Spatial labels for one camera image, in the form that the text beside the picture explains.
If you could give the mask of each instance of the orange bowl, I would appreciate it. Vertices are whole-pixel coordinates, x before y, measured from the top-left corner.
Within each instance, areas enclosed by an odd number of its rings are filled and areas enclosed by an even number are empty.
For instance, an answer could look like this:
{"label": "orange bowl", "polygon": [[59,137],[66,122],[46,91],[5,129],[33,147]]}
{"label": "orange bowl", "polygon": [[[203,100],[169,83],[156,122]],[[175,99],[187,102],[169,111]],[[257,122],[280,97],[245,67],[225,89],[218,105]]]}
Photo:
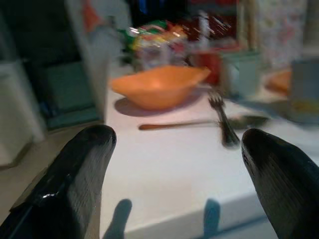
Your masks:
{"label": "orange bowl", "polygon": [[164,66],[111,82],[114,92],[146,110],[165,110],[182,103],[210,73],[207,68]]}

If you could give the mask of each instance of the metal fork tines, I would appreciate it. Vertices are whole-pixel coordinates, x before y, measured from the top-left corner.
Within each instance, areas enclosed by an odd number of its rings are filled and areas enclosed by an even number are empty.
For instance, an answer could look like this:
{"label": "metal fork tines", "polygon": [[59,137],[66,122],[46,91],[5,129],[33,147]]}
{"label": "metal fork tines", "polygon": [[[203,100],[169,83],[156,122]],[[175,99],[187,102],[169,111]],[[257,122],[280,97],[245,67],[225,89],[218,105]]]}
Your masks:
{"label": "metal fork tines", "polygon": [[209,91],[209,103],[213,109],[218,113],[220,120],[220,127],[222,129],[222,143],[226,148],[234,148],[239,146],[240,139],[236,135],[234,129],[231,127],[227,116],[224,112],[224,101],[221,94],[217,91]]}

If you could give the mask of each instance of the white countertop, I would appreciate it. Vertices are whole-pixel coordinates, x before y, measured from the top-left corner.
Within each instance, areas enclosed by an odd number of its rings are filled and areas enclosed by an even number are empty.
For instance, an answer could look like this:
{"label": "white countertop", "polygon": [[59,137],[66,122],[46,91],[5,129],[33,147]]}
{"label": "white countertop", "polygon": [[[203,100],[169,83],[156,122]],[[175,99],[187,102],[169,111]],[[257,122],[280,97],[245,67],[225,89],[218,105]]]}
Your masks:
{"label": "white countertop", "polygon": [[[251,112],[230,102],[225,111],[228,116]],[[115,130],[118,141],[103,184],[101,238],[123,199],[132,202],[126,239],[198,238],[210,221],[217,220],[218,230],[223,231],[265,217],[241,149],[225,149],[219,128],[137,128],[142,123],[190,119],[218,119],[206,95],[184,108],[150,115],[108,92],[106,124]],[[276,119],[263,130],[296,144],[319,162],[318,128],[305,130]],[[207,213],[210,219],[204,222]]]}

